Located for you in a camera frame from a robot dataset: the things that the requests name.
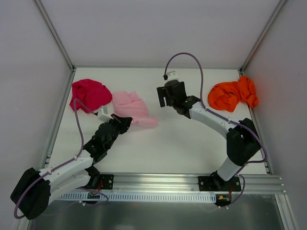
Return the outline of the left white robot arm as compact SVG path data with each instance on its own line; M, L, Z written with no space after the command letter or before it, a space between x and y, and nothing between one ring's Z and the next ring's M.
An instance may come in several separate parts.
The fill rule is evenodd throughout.
M55 167L26 170L10 196L15 204L14 217L35 219L59 196L79 187L96 188L100 172L95 165L107 155L117 137L128 131L132 120L112 114L73 158Z

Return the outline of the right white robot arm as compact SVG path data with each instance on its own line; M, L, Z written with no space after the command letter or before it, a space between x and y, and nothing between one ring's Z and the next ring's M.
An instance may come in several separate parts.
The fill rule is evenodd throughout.
M173 107L178 114L205 124L225 138L226 159L204 184L217 190L227 188L235 174L260 150L254 123L248 118L238 121L222 118L206 108L200 98L187 96L182 81L171 80L156 89L161 107Z

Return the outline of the pink t shirt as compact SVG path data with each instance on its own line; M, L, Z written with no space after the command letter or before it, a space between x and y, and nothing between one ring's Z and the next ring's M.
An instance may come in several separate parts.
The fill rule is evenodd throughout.
M136 92L115 92L112 94L113 111L121 117L132 117L132 124L143 128L155 128L159 120L150 117L145 102Z

